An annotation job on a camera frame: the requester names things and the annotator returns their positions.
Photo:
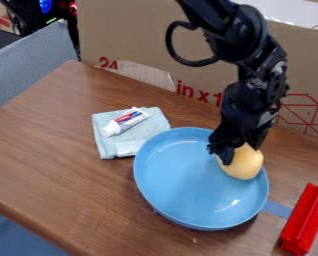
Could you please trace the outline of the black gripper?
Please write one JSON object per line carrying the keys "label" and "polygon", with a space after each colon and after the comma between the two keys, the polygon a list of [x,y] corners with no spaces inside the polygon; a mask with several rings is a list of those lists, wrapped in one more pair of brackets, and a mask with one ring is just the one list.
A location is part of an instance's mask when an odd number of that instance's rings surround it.
{"label": "black gripper", "polygon": [[280,101],[267,102],[265,91],[251,89],[244,82],[228,85],[223,91],[220,124],[208,137],[207,151],[229,165],[235,148],[247,143],[257,150],[280,110]]}

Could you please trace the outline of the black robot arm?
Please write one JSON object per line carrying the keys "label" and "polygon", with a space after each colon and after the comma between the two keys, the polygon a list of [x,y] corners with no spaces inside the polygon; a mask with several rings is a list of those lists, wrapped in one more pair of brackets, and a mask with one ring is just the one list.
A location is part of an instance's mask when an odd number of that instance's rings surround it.
{"label": "black robot arm", "polygon": [[[217,128],[208,136],[207,151],[221,163],[233,161],[235,149],[248,145],[257,149],[280,110],[280,99],[290,86],[287,53],[268,33],[257,9],[231,0],[176,0],[187,19],[169,24],[165,47],[183,65],[203,67],[219,61],[237,67],[237,81],[223,91]],[[212,56],[189,61],[173,49],[176,27],[201,30]]]}

